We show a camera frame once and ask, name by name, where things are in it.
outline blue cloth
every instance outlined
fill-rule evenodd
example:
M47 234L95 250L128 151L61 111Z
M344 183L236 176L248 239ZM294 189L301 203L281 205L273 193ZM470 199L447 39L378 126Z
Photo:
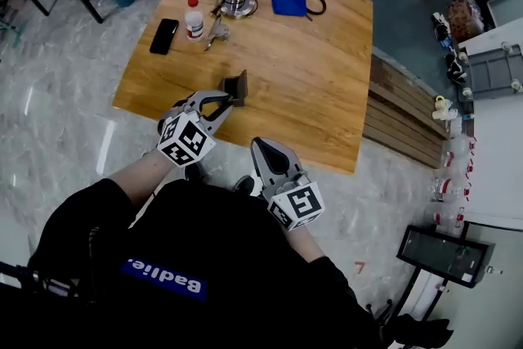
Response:
M306 0L272 0L272 10L276 15L306 16Z

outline small bottle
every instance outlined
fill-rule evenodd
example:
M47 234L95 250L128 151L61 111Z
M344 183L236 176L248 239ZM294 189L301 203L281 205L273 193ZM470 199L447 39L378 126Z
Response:
M199 41L203 37L203 13L198 8L198 0L188 0L186 9L187 39Z

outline smartphone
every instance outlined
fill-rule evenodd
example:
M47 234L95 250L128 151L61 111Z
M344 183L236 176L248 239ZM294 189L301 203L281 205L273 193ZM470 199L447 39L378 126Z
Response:
M177 31L180 22L174 19L162 19L153 43L150 44L150 52L154 54L163 54L164 56L169 52L174 33Z

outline white wall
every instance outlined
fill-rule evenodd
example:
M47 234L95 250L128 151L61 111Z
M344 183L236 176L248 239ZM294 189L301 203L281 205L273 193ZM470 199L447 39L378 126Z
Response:
M449 319L454 335L444 349L515 349L523 331L523 232L471 226L468 239L494 243L486 274L473 289L449 283L431 315Z
M523 18L513 20L508 24L491 29L484 34L478 35L459 44L460 48L466 48L467 54L477 54L479 52L501 48L502 42L523 45Z
M523 96L475 101L468 221L523 230Z

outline wooden bench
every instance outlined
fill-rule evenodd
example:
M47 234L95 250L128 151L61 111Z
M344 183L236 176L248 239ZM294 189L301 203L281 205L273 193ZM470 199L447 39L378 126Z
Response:
M434 96L373 55L363 135L430 168L440 166L446 123L432 119Z

